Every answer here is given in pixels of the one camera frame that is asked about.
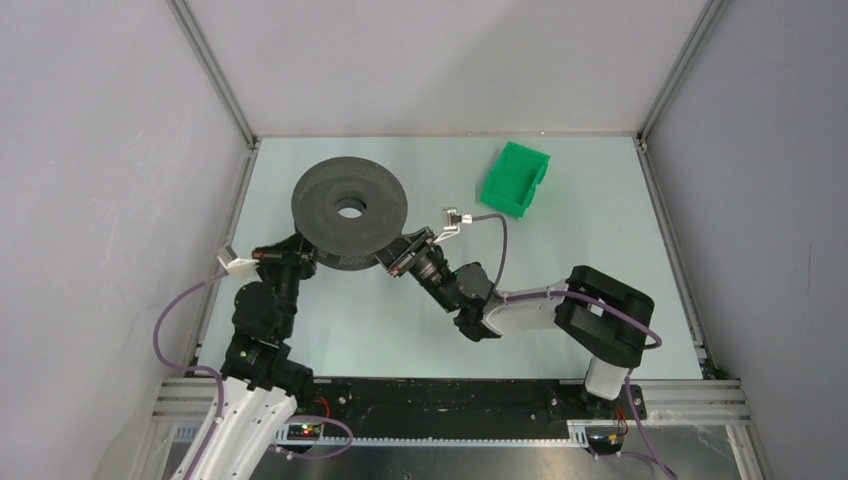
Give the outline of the black cable spool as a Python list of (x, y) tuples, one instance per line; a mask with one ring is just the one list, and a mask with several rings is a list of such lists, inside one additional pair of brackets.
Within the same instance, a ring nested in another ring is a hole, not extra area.
[(406, 192), (381, 164), (334, 157), (310, 167), (291, 197), (297, 232), (329, 268), (361, 271), (377, 264), (376, 252), (395, 240), (408, 214)]

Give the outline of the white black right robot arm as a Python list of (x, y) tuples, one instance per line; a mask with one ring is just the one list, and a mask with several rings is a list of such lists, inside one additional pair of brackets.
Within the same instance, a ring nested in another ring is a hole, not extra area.
[(473, 342), (530, 330), (570, 336), (591, 355), (579, 398), (596, 418), (619, 409), (621, 390), (644, 351), (662, 344), (650, 329), (654, 300), (586, 265), (548, 286), (501, 291), (477, 262), (451, 269), (428, 228), (396, 238), (375, 258), (392, 277), (414, 277)]

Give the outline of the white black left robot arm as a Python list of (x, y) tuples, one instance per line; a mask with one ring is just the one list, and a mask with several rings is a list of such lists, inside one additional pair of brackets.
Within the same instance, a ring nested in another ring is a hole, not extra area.
[(255, 248), (225, 267), (250, 277), (233, 299), (234, 332), (216, 392), (176, 479), (247, 479), (291, 416), (316, 403), (313, 371), (290, 360), (299, 286), (316, 272), (315, 247), (300, 233)]

